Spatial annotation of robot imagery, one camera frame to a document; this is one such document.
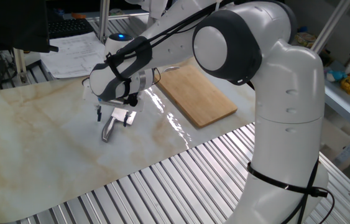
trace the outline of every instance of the black cable tie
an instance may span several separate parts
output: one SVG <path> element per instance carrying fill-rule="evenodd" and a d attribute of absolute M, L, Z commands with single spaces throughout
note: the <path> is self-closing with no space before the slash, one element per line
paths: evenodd
<path fill-rule="evenodd" d="M 253 176 L 257 177 L 260 180 L 263 180 L 264 182 L 274 185 L 276 187 L 282 188 L 284 190 L 290 190 L 292 192 L 297 192 L 301 194 L 308 194 L 312 197 L 327 197 L 328 193 L 320 191 L 316 187 L 310 187 L 310 188 L 304 188 L 304 187 L 298 187 L 291 184 L 286 184 L 278 180 L 274 180 L 270 177 L 267 177 L 266 175 L 261 174 L 260 172 L 257 172 L 251 167 L 251 162 L 248 163 L 247 166 L 248 172 L 250 172 Z"/>

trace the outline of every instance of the metal slatted table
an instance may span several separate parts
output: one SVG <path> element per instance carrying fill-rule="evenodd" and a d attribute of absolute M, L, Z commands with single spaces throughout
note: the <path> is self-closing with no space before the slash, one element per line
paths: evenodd
<path fill-rule="evenodd" d="M 254 131 L 254 124 L 241 127 L 11 224 L 224 223 L 245 186 Z M 336 198 L 325 223 L 350 223 L 350 180 L 324 156 L 320 161 Z M 319 223 L 330 206 L 323 198 L 305 223 Z"/>

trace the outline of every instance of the blue object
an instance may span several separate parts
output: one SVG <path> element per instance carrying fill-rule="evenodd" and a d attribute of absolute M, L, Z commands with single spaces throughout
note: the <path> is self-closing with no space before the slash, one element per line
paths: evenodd
<path fill-rule="evenodd" d="M 338 82 L 346 77 L 348 77 L 348 75 L 345 72 L 334 71 L 334 70 L 329 70 L 326 72 L 326 78 L 328 81 L 331 81 L 331 82 Z"/>
<path fill-rule="evenodd" d="M 299 28 L 298 32 L 307 32 L 307 26 L 303 26 L 303 27 Z"/>

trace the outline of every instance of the computer monitor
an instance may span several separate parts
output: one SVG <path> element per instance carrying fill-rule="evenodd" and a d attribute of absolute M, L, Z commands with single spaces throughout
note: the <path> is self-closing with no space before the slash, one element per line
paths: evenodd
<path fill-rule="evenodd" d="M 0 50 L 56 50 L 49 45 L 45 0 L 0 0 Z"/>

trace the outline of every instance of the metal pole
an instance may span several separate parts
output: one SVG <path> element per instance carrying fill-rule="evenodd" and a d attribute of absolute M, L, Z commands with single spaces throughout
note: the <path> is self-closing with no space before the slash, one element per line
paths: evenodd
<path fill-rule="evenodd" d="M 110 11 L 110 0 L 100 0 L 100 23 L 99 23 L 99 40 L 104 43 L 104 33 L 108 23 L 108 12 Z"/>
<path fill-rule="evenodd" d="M 347 13 L 349 8 L 350 0 L 341 0 L 328 22 L 325 24 L 316 42 L 311 47 L 312 51 L 319 54 L 324 49 L 325 44 L 328 42 L 328 39 L 331 37 L 342 16 Z"/>

